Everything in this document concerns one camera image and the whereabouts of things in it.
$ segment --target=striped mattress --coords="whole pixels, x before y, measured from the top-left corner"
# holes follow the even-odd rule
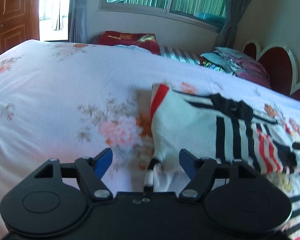
[[[174,49],[170,47],[162,47],[160,46],[160,56],[172,58],[175,60],[179,60],[181,62],[190,63],[193,65],[199,65],[200,64],[200,56],[184,51],[179,49]]]

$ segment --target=wooden door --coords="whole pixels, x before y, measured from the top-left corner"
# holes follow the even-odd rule
[[[39,40],[39,0],[0,0],[0,54],[30,39]]]

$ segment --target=white wall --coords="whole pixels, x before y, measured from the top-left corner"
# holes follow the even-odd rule
[[[255,39],[261,47],[282,43],[293,52],[300,81],[300,0],[252,0],[243,16],[234,47]]]
[[[98,11],[99,1],[88,0],[87,2],[88,40],[104,31],[154,33],[162,46],[202,53],[212,49],[218,35],[196,25],[163,17]]]

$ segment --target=striped garment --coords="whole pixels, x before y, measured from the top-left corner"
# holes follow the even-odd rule
[[[293,207],[286,233],[300,240],[300,151],[274,118],[244,102],[182,94],[163,84],[153,87],[150,114],[155,152],[145,191],[181,192],[189,182],[178,161],[182,148],[218,163],[242,159],[274,184],[278,174],[293,181],[290,192],[282,190]]]
[[[159,55],[163,57],[179,60],[181,62],[190,63],[193,65],[200,65],[200,56],[184,50],[160,46]]]

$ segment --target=window sill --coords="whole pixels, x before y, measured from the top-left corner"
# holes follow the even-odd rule
[[[165,9],[143,6],[143,5],[133,5],[133,4],[118,4],[118,3],[105,3],[102,5],[98,11],[111,11],[111,12],[127,12],[127,13],[137,13],[137,14],[145,14],[157,17],[163,17],[167,19],[172,19],[192,25],[196,25],[207,30],[213,31],[215,33],[220,33],[221,29],[212,25],[209,22],[204,20],[197,20],[194,18],[186,17],[179,14],[174,13],[166,13]]]

